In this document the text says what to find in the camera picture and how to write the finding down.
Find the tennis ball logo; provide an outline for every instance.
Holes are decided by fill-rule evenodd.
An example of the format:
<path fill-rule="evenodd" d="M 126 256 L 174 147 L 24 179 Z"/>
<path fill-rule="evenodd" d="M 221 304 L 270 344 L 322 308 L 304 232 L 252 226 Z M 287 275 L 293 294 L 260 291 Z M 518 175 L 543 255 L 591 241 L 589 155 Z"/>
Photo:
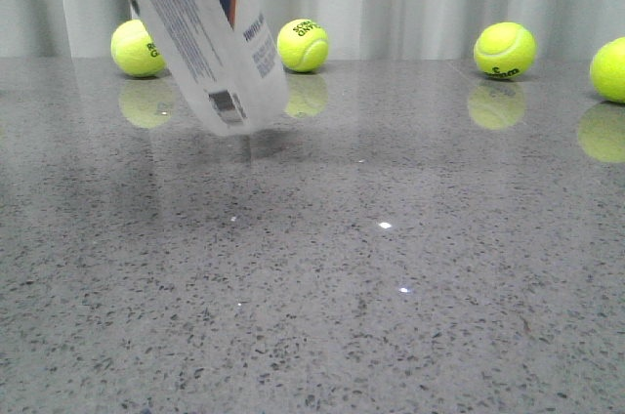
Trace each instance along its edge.
<path fill-rule="evenodd" d="M 473 50 L 479 70 L 496 79 L 523 74 L 532 66 L 535 56 L 533 35 L 513 21 L 502 21 L 487 27 Z"/>
<path fill-rule="evenodd" d="M 522 120 L 525 95 L 521 84 L 516 82 L 485 80 L 469 96 L 467 108 L 478 126 L 501 131 Z"/>
<path fill-rule="evenodd" d="M 146 27 L 138 19 L 117 27 L 110 38 L 110 54 L 117 66 L 133 77 L 150 77 L 166 66 Z"/>
<path fill-rule="evenodd" d="M 290 21 L 277 35 L 277 51 L 282 63 L 295 72 L 310 72 L 321 67 L 329 48 L 323 27 L 309 19 Z"/>
<path fill-rule="evenodd" d="M 625 37 L 597 51 L 590 64 L 590 79 L 602 97 L 625 104 Z"/>

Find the tennis ball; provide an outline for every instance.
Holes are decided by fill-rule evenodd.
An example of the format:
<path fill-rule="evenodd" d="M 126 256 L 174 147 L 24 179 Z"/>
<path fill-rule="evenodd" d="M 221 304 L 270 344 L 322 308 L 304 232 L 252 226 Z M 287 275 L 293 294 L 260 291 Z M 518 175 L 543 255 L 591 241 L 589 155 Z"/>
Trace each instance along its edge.
<path fill-rule="evenodd" d="M 522 120 L 525 95 L 516 82 L 485 80 L 469 96 L 467 108 L 478 126 L 500 131 Z"/>
<path fill-rule="evenodd" d="M 602 97 L 625 103 L 625 37 L 603 45 L 590 64 L 590 79 Z"/>
<path fill-rule="evenodd" d="M 153 129 L 169 121 L 175 99 L 162 79 L 128 80 L 119 94 L 119 109 L 134 126 Z"/>
<path fill-rule="evenodd" d="M 166 65 L 144 24 L 138 19 L 117 27 L 110 38 L 110 54 L 119 68 L 133 77 L 150 77 Z"/>
<path fill-rule="evenodd" d="M 287 74 L 289 103 L 284 112 L 292 118 L 310 118 L 320 114 L 328 103 L 328 89 L 317 74 Z"/>
<path fill-rule="evenodd" d="M 320 67 L 328 57 L 328 35 L 315 21 L 290 21 L 277 35 L 277 51 L 289 69 L 310 72 Z"/>
<path fill-rule="evenodd" d="M 503 21 L 486 28 L 473 49 L 478 68 L 489 77 L 507 79 L 523 74 L 534 63 L 536 41 L 518 23 Z"/>
<path fill-rule="evenodd" d="M 586 155 L 606 163 L 625 162 L 625 106 L 603 102 L 587 110 L 577 126 Z"/>

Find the reflective countertop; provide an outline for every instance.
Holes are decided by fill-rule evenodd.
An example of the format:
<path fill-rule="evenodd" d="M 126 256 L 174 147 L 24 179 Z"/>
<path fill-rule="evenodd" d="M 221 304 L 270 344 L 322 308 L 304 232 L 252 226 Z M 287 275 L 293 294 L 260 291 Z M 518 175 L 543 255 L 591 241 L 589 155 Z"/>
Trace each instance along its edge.
<path fill-rule="evenodd" d="M 0 412 L 623 413 L 625 104 L 588 62 L 171 76 L 0 60 Z"/>

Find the gray speckled surface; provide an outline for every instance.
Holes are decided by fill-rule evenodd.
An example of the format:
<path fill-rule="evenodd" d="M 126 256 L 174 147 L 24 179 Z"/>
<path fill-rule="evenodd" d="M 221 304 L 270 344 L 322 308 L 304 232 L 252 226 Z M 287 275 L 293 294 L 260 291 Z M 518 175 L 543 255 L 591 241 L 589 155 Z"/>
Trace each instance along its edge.
<path fill-rule="evenodd" d="M 329 62 L 216 138 L 169 76 L 0 60 L 0 412 L 625 412 L 587 67 Z"/>

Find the barcode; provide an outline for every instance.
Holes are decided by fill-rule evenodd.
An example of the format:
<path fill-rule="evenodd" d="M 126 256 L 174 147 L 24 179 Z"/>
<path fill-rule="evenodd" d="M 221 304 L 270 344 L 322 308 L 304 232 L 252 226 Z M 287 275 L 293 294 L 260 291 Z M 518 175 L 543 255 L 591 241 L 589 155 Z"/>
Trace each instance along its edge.
<path fill-rule="evenodd" d="M 213 107 L 226 124 L 241 124 L 247 116 L 236 94 L 227 90 L 210 94 Z"/>

